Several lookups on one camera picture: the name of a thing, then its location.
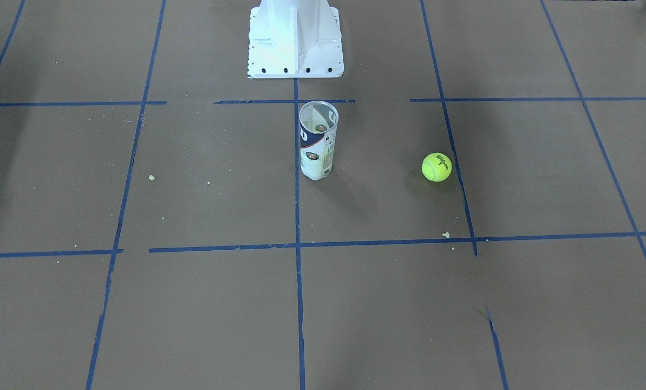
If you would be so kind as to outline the yellow tennis ball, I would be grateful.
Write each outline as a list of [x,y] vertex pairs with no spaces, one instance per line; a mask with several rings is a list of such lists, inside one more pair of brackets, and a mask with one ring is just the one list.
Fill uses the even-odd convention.
[[429,181],[435,183],[445,181],[451,176],[452,171],[452,161],[443,153],[430,153],[422,161],[422,175]]

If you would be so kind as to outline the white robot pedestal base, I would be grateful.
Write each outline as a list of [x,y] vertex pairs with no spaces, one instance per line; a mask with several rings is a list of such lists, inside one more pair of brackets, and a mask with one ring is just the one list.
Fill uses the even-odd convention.
[[248,77],[321,79],[343,73],[340,13],[328,1],[261,1],[251,8]]

